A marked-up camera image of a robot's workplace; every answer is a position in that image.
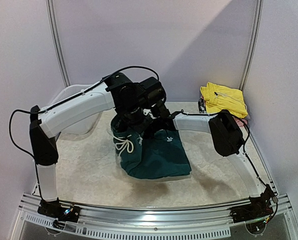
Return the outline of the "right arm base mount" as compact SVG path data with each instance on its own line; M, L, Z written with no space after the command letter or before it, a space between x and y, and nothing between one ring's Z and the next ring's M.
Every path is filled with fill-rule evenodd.
M230 208L234 223L244 223L246 230L256 236L262 234L278 211L278 197L267 184L259 197L249 197L249 204Z

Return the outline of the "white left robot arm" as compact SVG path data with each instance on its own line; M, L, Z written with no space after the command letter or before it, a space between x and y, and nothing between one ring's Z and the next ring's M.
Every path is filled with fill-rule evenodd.
M164 103L165 99L166 94L158 77L135 83L117 71L43 110L32 107L29 137L37 165L39 191L45 201L44 209L52 217L63 213L63 206L57 201L55 176L58 161L55 137L58 133L94 114L111 109L115 109L127 124L144 130L150 120L144 116L143 110Z

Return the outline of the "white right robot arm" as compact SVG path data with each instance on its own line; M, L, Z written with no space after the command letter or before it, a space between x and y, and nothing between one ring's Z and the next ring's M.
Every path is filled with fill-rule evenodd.
M150 107L153 117L160 119L167 127L178 131L196 131L209 133L215 151L226 157L235 167L247 188L250 201L247 214L258 218L266 211L266 202L277 197L270 184L265 183L246 151L247 140L228 110L217 113L188 113L175 111L170 113L162 101Z

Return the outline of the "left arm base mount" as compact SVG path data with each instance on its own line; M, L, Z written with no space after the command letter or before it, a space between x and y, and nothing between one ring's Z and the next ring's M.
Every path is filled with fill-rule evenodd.
M41 200L37 213L43 216L53 218L52 227L63 230L66 222L78 223L81 208L70 204L64 206L59 199L55 201Z

